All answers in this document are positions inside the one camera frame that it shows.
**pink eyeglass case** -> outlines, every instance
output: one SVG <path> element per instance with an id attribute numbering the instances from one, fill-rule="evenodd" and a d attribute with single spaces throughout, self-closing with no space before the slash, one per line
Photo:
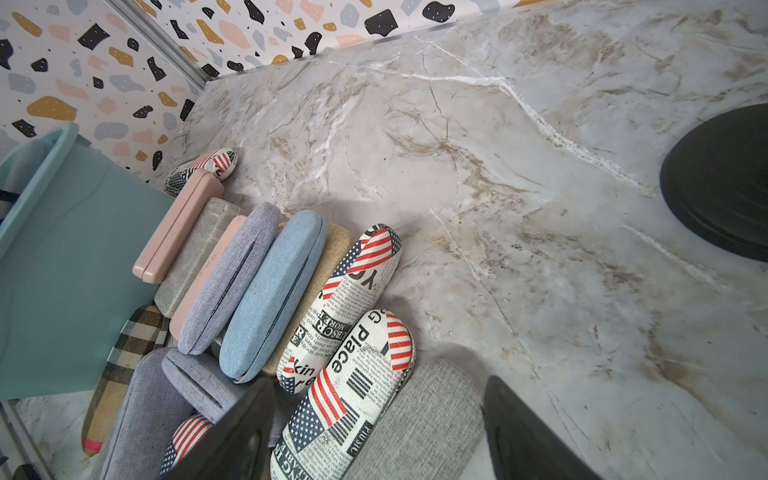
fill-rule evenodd
<path id="1" fill-rule="evenodd" d="M 179 303 L 179 306 L 176 308 L 176 312 L 170 319 L 169 328 L 170 334 L 174 336 L 176 340 L 181 338 L 181 329 L 184 327 L 184 322 L 187 321 L 187 317 L 192 310 L 192 306 L 194 305 L 195 300 L 197 300 L 197 295 L 200 294 L 203 286 L 208 281 L 208 277 L 214 272 L 216 264 L 219 263 L 221 255 L 230 245 L 232 239 L 235 237 L 238 230 L 240 230 L 240 227 L 243 226 L 243 222 L 247 218 L 248 217 L 246 215 L 238 215 L 232 219 L 229 226 L 224 231 L 221 238 L 219 238 L 219 241 L 216 243 L 216 246 L 210 252 L 208 260 L 205 260 L 203 268 L 200 269 L 200 272 L 197 274 L 194 281 L 192 282 L 192 285 L 187 290 L 187 293 L 184 295 L 181 303 Z"/>
<path id="2" fill-rule="evenodd" d="M 207 201 L 223 195 L 224 185 L 214 175 L 194 171 L 136 259 L 134 275 L 145 283 L 162 282 Z"/>

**teal tray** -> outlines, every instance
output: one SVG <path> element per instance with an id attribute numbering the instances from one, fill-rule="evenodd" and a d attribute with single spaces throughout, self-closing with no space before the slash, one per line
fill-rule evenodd
<path id="1" fill-rule="evenodd" d="M 0 399 L 93 389 L 158 285 L 131 273 L 172 199 L 66 123 L 0 223 Z M 0 164 L 0 185 L 26 146 Z"/>

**terrazzo wallpaper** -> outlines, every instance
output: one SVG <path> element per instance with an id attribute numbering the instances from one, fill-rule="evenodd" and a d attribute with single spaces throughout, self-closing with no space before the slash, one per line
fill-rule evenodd
<path id="1" fill-rule="evenodd" d="M 143 180 L 200 93 L 102 0 L 3 0 L 0 66 L 0 160 L 70 120 Z"/>
<path id="2" fill-rule="evenodd" d="M 542 0 L 135 0 L 211 77 Z"/>

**marble surface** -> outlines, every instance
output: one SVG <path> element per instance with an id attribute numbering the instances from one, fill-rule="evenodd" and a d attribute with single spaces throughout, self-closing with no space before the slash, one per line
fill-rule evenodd
<path id="1" fill-rule="evenodd" d="M 657 178 L 768 101 L 767 14 L 549 3 L 265 68 L 209 83 L 169 158 L 231 145 L 227 200 L 393 226 L 380 305 L 419 358 L 500 375 L 605 478 L 765 478 L 768 266 L 687 231 Z M 490 475 L 483 445 L 465 477 Z"/>
<path id="2" fill-rule="evenodd" d="M 80 431 L 93 392 L 63 393 L 21 399 L 16 411 L 57 480 L 89 478 L 97 457 L 80 446 Z"/>

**black round base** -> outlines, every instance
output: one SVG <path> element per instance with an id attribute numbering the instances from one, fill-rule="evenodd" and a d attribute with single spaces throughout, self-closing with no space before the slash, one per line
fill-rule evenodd
<path id="1" fill-rule="evenodd" d="M 768 262 L 768 104 L 694 128 L 661 166 L 672 213 L 706 241 Z"/>

